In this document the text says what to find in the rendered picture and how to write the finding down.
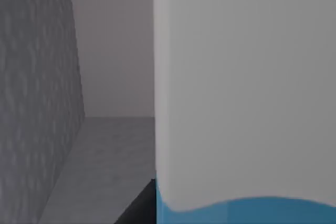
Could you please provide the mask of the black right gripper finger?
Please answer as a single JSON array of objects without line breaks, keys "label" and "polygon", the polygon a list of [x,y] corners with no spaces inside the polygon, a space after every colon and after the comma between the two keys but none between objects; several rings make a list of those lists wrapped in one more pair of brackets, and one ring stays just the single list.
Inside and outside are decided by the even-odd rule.
[{"label": "black right gripper finger", "polygon": [[114,224],[156,224],[156,179],[151,179]]}]

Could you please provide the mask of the white and blue bottle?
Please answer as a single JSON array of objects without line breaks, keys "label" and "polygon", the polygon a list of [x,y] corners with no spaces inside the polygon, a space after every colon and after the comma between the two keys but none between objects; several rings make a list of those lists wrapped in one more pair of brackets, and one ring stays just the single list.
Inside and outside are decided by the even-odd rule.
[{"label": "white and blue bottle", "polygon": [[157,224],[336,224],[336,0],[153,0]]}]

